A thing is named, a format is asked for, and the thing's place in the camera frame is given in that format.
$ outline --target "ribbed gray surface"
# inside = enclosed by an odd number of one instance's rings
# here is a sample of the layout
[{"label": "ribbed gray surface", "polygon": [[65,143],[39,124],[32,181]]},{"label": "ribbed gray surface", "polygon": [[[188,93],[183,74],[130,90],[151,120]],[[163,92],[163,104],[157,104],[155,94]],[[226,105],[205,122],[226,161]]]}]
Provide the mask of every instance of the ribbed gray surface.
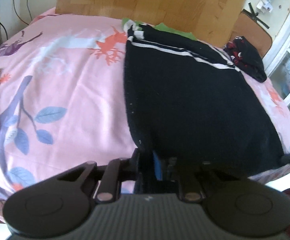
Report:
[{"label": "ribbed gray surface", "polygon": [[[113,204],[99,205],[76,230],[53,240],[247,240],[214,225],[203,208],[186,204],[175,194],[122,195]],[[287,240],[285,234],[263,238]],[[9,240],[29,240],[11,236]]]}]

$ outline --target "black garment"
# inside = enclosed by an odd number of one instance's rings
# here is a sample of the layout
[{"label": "black garment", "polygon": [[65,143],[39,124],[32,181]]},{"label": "black garment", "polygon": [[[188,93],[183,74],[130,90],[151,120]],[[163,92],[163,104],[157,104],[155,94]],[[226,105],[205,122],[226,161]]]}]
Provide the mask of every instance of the black garment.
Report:
[{"label": "black garment", "polygon": [[229,42],[224,50],[231,57],[235,65],[246,74],[262,83],[267,79],[262,58],[258,50],[244,37],[236,37]]},{"label": "black garment", "polygon": [[208,44],[141,27],[128,31],[124,73],[135,144],[248,176],[280,167],[279,136],[240,70]]}]

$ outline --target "wooden headboard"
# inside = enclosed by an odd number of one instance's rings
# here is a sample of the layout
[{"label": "wooden headboard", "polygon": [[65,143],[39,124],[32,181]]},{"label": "wooden headboard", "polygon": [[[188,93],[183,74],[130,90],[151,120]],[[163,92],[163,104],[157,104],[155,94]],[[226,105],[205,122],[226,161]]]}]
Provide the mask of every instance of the wooden headboard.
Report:
[{"label": "wooden headboard", "polygon": [[192,32],[196,38],[222,47],[245,0],[58,0],[56,13],[128,17],[150,24],[165,23]]}]

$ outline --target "green fabric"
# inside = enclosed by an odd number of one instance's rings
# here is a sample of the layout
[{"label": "green fabric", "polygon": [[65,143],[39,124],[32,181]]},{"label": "green fabric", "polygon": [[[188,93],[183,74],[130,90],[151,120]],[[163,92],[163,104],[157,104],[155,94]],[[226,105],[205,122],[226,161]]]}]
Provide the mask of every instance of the green fabric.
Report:
[{"label": "green fabric", "polygon": [[[123,18],[122,25],[124,26],[129,20],[130,20],[129,18]],[[137,26],[139,26],[140,24],[143,24],[143,22],[141,22],[141,21],[134,21],[134,22],[136,23]],[[163,31],[163,32],[178,34],[180,36],[189,38],[189,39],[194,40],[194,41],[197,40],[192,33],[181,32],[181,31],[175,30],[173,28],[169,28],[164,23],[160,23],[160,24],[154,26],[154,29],[159,30],[159,31]]]}]

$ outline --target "pink bedsheet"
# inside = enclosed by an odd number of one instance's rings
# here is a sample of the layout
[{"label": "pink bedsheet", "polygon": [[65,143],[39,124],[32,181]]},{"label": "pink bedsheet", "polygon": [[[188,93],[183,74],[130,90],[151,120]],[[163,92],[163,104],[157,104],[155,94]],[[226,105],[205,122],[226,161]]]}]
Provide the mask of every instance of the pink bedsheet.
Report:
[{"label": "pink bedsheet", "polygon": [[[48,11],[0,46],[1,220],[4,201],[17,190],[89,160],[104,165],[131,156],[125,41],[118,19]],[[244,77],[290,152],[287,106],[269,79]],[[254,179],[289,172],[287,166]]]}]

